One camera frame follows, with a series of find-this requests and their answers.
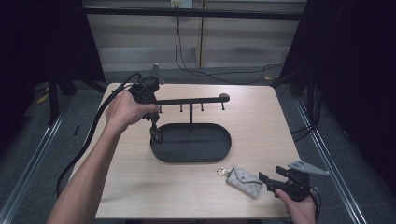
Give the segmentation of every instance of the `gray carpet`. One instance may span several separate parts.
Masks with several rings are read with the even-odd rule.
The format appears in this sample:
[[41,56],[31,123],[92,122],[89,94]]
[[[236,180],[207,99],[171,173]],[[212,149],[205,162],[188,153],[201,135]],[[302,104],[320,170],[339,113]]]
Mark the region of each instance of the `gray carpet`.
[[[260,68],[249,68],[249,71]],[[265,77],[279,74],[281,67],[266,71]],[[208,73],[246,71],[246,68],[211,68]],[[107,73],[107,83],[122,82],[131,72]],[[197,77],[182,72],[179,69],[162,70],[166,83],[199,83],[199,84],[227,84],[213,77]],[[248,83],[256,80],[261,74],[231,74],[217,75],[233,83]],[[273,80],[260,78],[252,85],[267,85]],[[41,162],[37,173],[24,196],[12,223],[44,223],[55,202],[52,196],[59,173],[81,148],[90,128],[93,116],[98,108],[103,94],[91,90],[84,84],[77,83],[78,92],[72,104],[65,111],[64,120],[56,133],[49,150]],[[285,114],[291,131],[301,128],[304,123],[298,112],[294,99],[290,96],[289,86],[276,88],[276,94]],[[25,122],[18,138],[0,163],[0,203],[3,205],[9,193],[18,182],[26,164],[32,157],[36,146],[47,129],[49,119],[48,102],[43,105],[32,104],[26,113]],[[359,203],[368,223],[395,223],[396,200],[383,184],[375,171],[365,162],[356,145],[346,139],[343,129],[325,106],[323,106],[318,129],[324,138],[342,176],[350,187]],[[296,143],[302,160],[312,163],[322,169],[325,165],[318,151],[308,135]],[[328,176],[311,175],[313,185],[321,189],[322,210],[319,223],[353,223],[343,201]],[[124,223],[124,220],[97,220],[97,223]],[[262,223],[285,223],[285,220],[265,219]]]

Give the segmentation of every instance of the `horizontal bar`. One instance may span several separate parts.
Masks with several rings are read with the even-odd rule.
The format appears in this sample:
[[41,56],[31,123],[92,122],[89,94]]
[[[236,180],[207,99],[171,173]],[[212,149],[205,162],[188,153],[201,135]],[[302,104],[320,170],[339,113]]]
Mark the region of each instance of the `horizontal bar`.
[[219,97],[213,97],[213,98],[159,100],[157,101],[156,105],[209,104],[209,103],[225,103],[229,101],[230,101],[230,96],[226,93],[222,93]]
[[189,8],[163,7],[45,7],[36,6],[33,9],[59,11],[67,13],[84,13],[93,15],[138,15],[138,16],[178,16],[178,17],[212,17],[212,18],[243,18],[298,21],[304,13],[298,12],[264,12],[236,11]]

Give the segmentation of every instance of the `black horizontal beam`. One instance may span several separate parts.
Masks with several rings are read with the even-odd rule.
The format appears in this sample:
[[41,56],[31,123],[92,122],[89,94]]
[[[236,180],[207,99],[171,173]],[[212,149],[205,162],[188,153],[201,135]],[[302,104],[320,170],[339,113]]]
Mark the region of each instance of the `black horizontal beam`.
[[161,7],[34,7],[35,9],[60,11],[68,13],[85,13],[93,15],[138,15],[138,16],[177,16],[177,17],[211,17],[211,18],[243,18],[292,20],[303,18],[298,12],[264,12],[235,11],[212,9],[161,8]]

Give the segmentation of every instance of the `wooden table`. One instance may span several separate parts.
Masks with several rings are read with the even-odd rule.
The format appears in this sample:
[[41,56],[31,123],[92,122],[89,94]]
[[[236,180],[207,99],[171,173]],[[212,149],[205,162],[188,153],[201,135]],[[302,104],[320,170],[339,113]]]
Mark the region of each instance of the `wooden table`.
[[[105,98],[119,84],[110,84]],[[165,84],[155,93],[158,100],[218,97],[230,95],[230,102],[194,105],[194,122],[223,126],[231,135],[228,156],[215,163],[165,163],[152,154],[149,145],[150,121],[141,120],[122,135],[111,163],[98,218],[266,218],[287,217],[285,205],[272,192],[262,190],[253,199],[225,183],[216,170],[237,165],[258,175],[285,178],[276,174],[277,165],[299,160],[290,130],[274,89],[271,87],[230,85]],[[189,106],[163,106],[157,125],[189,122]],[[105,115],[88,151],[106,124]],[[85,156],[76,164],[80,166]]]

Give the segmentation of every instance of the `key pouch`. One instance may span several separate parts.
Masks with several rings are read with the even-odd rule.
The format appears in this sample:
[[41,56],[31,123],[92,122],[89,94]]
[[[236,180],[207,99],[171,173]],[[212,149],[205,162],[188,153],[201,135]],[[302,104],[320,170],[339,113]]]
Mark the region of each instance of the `key pouch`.
[[237,189],[244,191],[246,194],[256,198],[262,188],[262,182],[259,178],[251,173],[234,166],[228,175],[226,182]]

